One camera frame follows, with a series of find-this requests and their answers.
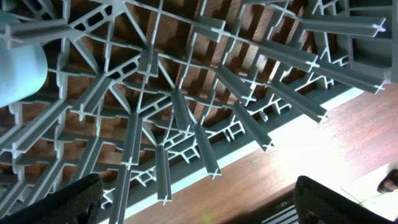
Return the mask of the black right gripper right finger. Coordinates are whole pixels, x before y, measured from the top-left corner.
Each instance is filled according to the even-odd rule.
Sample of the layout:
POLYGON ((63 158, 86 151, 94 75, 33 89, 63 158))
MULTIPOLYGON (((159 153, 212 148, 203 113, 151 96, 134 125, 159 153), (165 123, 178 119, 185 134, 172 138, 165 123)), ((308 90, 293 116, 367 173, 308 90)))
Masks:
POLYGON ((304 175, 296 181, 293 198, 299 224, 394 224, 304 175))

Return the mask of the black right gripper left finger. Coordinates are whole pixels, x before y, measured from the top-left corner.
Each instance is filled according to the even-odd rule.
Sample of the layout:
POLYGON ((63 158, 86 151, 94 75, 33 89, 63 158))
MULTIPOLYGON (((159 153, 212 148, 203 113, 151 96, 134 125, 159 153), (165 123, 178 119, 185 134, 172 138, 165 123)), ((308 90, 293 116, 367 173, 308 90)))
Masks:
POLYGON ((102 195, 102 178, 98 174, 89 174, 2 218, 1 224, 95 224, 101 208, 102 195))

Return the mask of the light blue cup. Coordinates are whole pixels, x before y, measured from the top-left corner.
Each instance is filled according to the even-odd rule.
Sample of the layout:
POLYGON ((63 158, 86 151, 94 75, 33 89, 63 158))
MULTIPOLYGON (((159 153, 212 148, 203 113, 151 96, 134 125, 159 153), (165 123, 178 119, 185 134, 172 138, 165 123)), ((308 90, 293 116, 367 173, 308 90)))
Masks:
POLYGON ((40 44, 8 49, 1 39, 1 106, 38 92, 47 79, 47 58, 40 44))

